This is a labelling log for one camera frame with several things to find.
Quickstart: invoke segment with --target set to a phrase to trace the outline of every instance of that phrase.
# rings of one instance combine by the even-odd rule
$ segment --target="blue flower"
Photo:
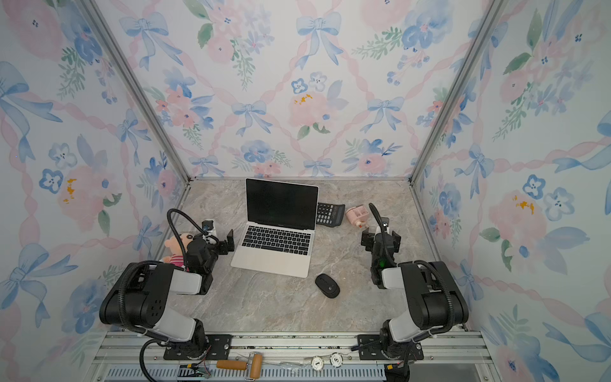
[[[294,94],[299,94],[307,91],[307,85],[303,78],[299,78],[297,81],[291,82],[291,86],[293,87]]]
[[[543,198],[543,202],[547,206],[545,215],[551,221],[560,220],[562,215],[571,215],[575,212],[574,200],[573,194],[567,193],[562,187],[558,187],[553,194],[547,194]]]
[[[530,109],[535,109],[535,117],[539,115],[541,111],[548,111],[548,101],[553,101],[556,95],[556,89],[552,90],[552,86],[548,86],[544,92],[538,92],[537,101],[532,101],[529,105]]]
[[[260,54],[261,51],[259,49],[263,48],[261,41],[263,41],[263,37],[260,36],[257,31],[255,31],[254,34],[252,32],[248,32],[248,39],[246,39],[246,50],[248,50],[249,53],[255,52]]]
[[[101,279],[89,279],[77,286],[62,311],[62,331],[78,334],[88,331],[100,312],[106,296],[106,285]]]
[[[585,327],[594,335],[601,343],[593,345],[576,345],[569,341],[564,334],[548,323],[543,325],[549,330],[545,336],[556,341],[565,343],[573,348],[573,350],[583,359],[590,362],[606,362],[611,356],[611,320],[603,313],[597,312],[585,317]],[[600,382],[607,382],[611,375],[611,366],[602,373]]]
[[[89,64],[102,56],[102,48],[93,36],[91,28],[73,2],[65,7],[58,7],[57,12],[62,21],[62,32],[68,41],[74,43],[76,52]]]
[[[274,151],[269,145],[259,139],[256,141],[248,141],[241,147],[244,153],[244,159],[247,162],[265,163],[274,156]]]
[[[274,36],[269,35],[271,27],[259,24],[259,32],[261,32],[261,38],[268,46],[275,40]]]
[[[310,74],[310,86],[313,86],[317,92],[322,92],[326,86],[324,82],[327,81],[327,76],[323,75],[323,72],[314,72]]]
[[[360,144],[360,152],[363,154],[382,154],[382,149],[378,147],[381,144],[382,139],[375,139],[371,143],[369,143],[369,140],[363,139],[363,142]]]
[[[41,188],[48,189],[53,194],[57,194],[59,188],[64,181],[64,175],[61,171],[51,171],[49,169],[42,170],[42,178],[38,182]]]
[[[54,143],[51,150],[49,150],[49,158],[55,161],[55,165],[60,170],[66,167],[74,167],[77,162],[76,155],[70,152],[70,147],[67,143],[62,143],[62,145]]]
[[[142,228],[131,246],[135,251],[140,251],[142,244],[146,245],[148,247],[148,259],[151,257],[151,247],[153,246],[149,238],[159,236],[163,233],[159,230],[159,224],[151,228],[152,225],[151,219],[148,216],[144,216],[142,218]]]
[[[406,49],[418,44],[427,49],[432,43],[439,43],[452,30],[452,11],[447,0],[419,2],[417,10],[408,13],[401,41]]]
[[[173,68],[170,72],[168,69],[163,70],[163,74],[166,75],[165,83],[170,87],[170,89],[176,91],[178,86],[183,89],[183,95],[187,98],[191,98],[191,90],[189,86],[195,85],[195,80],[193,77],[184,78],[183,74],[177,68]]]
[[[585,64],[584,68],[581,69],[581,72],[575,72],[575,89],[581,90],[581,87],[592,79],[593,75],[590,74],[590,68],[592,68],[592,64],[594,64],[593,60],[588,61]]]
[[[555,116],[557,112],[566,111],[566,102],[570,100],[575,93],[571,92],[571,84],[565,84],[558,94],[558,97],[554,97],[554,108],[552,109],[552,115]]]
[[[458,217],[462,206],[460,192],[454,183],[446,183],[444,190],[439,194],[439,204],[444,209],[444,215],[450,219]]]
[[[480,287],[480,284],[475,282],[475,278],[473,274],[471,274],[471,266],[467,262],[467,260],[463,260],[460,262],[460,268],[463,271],[464,276],[457,279],[456,283],[460,286],[467,286],[464,289],[463,297],[465,301],[467,301],[467,306],[469,310],[471,310],[471,298],[474,301],[481,300],[484,298],[484,290]]]
[[[543,197],[543,188],[545,187],[545,179],[537,178],[535,174],[529,176],[528,180],[522,186],[522,190],[531,198],[538,200]]]

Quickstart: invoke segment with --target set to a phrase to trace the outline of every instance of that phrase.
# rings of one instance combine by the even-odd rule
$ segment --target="computer mouse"
[[[316,286],[328,298],[335,298],[340,294],[340,287],[328,274],[321,273],[316,277]]]

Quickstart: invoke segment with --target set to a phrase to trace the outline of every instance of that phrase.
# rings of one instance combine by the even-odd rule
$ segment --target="laptop keyboard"
[[[249,226],[242,246],[307,255],[310,234]]]

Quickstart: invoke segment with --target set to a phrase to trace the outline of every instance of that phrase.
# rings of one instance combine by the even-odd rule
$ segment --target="laptop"
[[[317,205],[317,186],[246,179],[248,222],[231,266],[307,277]]]

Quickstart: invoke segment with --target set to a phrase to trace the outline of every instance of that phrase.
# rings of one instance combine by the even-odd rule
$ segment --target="mounting plate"
[[[220,359],[228,359],[232,337],[231,334],[206,334],[208,343],[211,346],[206,356],[206,360],[218,361]],[[166,361],[195,361],[183,354],[178,355],[174,349],[166,349],[166,352],[163,354],[163,359]]]
[[[379,342],[379,334],[359,334],[358,336],[356,336],[356,340],[358,341],[359,345],[376,341],[376,343],[373,343],[370,346],[364,347],[359,350],[359,359],[361,361],[388,360],[388,358],[386,358],[382,354],[382,344]],[[418,349],[418,347],[413,347],[412,351],[409,352],[409,359],[413,359],[415,361],[423,360],[424,354],[422,353],[422,347],[420,347],[420,349]]]

